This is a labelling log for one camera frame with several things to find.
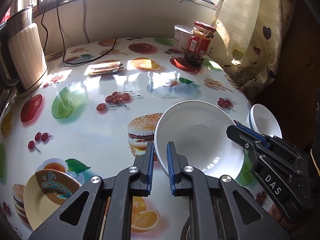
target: black cable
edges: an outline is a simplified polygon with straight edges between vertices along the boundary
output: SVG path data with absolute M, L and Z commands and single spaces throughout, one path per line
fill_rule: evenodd
M 64 58 L 65 58 L 65 55 L 66 55 L 66 47 L 65 47 L 65 44 L 64 44 L 64 38 L 63 38 L 63 34 L 62 34 L 62 30 L 61 30 L 61 23 L 60 23 L 60 17 L 59 17 L 59 10 L 58 10 L 58 0 L 56 0 L 57 2 L 57 18 L 58 18 L 58 24 L 59 24 L 59 29 L 60 29 L 60 33 L 61 33 L 61 38 L 62 38 L 62 43 L 63 43 L 63 58 L 62 58 L 62 62 L 65 63 L 65 64 L 69 64 L 69 65 L 82 65 L 82 64 L 85 64 L 85 63 L 90 63 L 90 62 L 93 62 L 103 56 L 105 56 L 106 54 L 108 54 L 110 51 L 113 50 L 113 48 L 115 47 L 116 45 L 116 41 L 118 38 L 115 38 L 115 43 L 113 44 L 112 48 L 110 50 L 108 50 L 106 53 L 102 54 L 101 56 L 99 57 L 96 57 L 94 59 L 91 59 L 91 60 L 88 60 L 88 61 L 84 61 L 84 62 L 81 62 L 81 63 L 69 63 L 69 62 L 66 62 L 64 61 Z
M 46 2 L 46 4 L 45 4 L 44 12 L 43 12 L 42 18 L 41 18 L 41 25 L 42 25 L 42 27 L 45 29 L 45 32 L 47 33 L 47 36 L 46 36 L 46 38 L 45 38 L 45 43 L 44 43 L 43 52 L 45 52 L 45 47 L 47 46 L 48 35 L 49 35 L 48 29 L 47 29 L 47 28 L 44 26 L 44 24 L 43 24 L 44 13 L 45 13 L 45 10 L 47 9 L 48 2 L 49 2 L 49 0 L 47 0 L 47 2 Z

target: yellow wire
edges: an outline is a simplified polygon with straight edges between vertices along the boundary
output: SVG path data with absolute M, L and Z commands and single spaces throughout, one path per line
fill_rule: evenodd
M 311 151 L 310 151 L 310 155 L 311 155 L 311 158 L 312 158 L 312 160 L 313 160 L 313 164 L 315 165 L 316 170 L 318 171 L 318 175 L 319 175 L 319 177 L 320 177 L 320 170 L 319 170 L 319 168 L 318 168 L 318 166 L 317 166 L 317 164 L 316 164 L 315 159 L 313 158 L 312 149 L 311 149 Z

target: small white bowl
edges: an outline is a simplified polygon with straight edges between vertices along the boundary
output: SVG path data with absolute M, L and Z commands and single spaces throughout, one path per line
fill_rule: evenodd
M 168 175 L 166 148 L 173 141 L 177 154 L 184 155 L 206 175 L 235 179 L 244 160 L 242 147 L 231 141 L 227 127 L 235 124 L 218 107 L 196 100 L 183 101 L 170 107 L 161 116 L 155 132 L 158 161 Z
M 259 134 L 282 138 L 280 126 L 274 115 L 263 105 L 254 105 L 246 120 L 246 125 Z

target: curtain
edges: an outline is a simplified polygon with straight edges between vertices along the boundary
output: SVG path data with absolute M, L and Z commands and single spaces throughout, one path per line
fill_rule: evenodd
M 252 100 L 277 75 L 295 0 L 224 0 L 209 56 Z

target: red jar lid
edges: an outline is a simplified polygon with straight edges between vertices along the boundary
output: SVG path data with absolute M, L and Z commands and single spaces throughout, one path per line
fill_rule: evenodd
M 204 28 L 208 31 L 211 31 L 211 32 L 215 32 L 216 29 L 214 27 L 212 27 L 211 25 L 209 24 L 206 24 L 206 23 L 203 23 L 203 22 L 195 22 L 195 26 L 198 26 L 198 27 L 201 27 L 201 28 Z

